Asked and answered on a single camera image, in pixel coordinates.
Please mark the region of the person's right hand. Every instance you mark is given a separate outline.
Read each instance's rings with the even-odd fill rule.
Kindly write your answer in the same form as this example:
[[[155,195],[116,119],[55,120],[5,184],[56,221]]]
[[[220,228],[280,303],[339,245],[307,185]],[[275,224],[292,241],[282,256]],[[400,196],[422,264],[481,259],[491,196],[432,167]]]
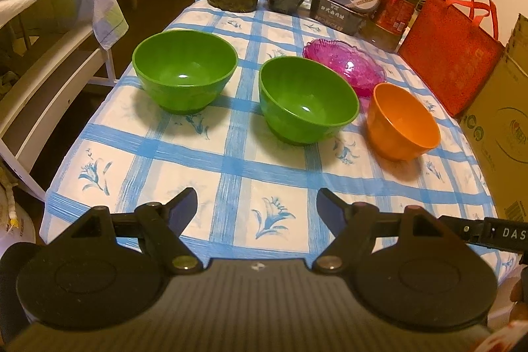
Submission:
[[[476,352],[527,352],[527,267],[523,267],[520,280],[514,284],[510,300],[514,306],[508,324],[486,338]]]

